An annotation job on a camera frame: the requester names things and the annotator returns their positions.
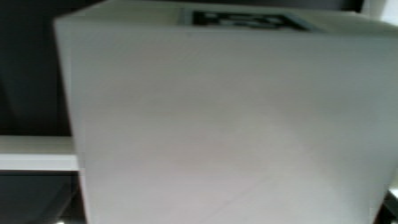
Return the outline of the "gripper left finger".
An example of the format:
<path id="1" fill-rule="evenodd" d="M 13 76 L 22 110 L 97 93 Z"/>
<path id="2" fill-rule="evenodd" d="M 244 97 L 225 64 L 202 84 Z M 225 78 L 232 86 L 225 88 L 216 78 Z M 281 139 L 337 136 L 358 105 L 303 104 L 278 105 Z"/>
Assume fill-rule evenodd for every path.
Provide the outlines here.
<path id="1" fill-rule="evenodd" d="M 0 171 L 0 224 L 56 224 L 79 192 L 70 171 Z"/>

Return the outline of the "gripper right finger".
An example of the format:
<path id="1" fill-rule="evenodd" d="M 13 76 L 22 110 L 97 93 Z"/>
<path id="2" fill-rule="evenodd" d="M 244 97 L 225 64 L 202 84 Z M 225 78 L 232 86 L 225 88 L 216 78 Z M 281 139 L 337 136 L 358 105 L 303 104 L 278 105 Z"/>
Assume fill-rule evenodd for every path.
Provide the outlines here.
<path id="1" fill-rule="evenodd" d="M 374 224 L 398 224 L 398 197 L 386 194 Z"/>

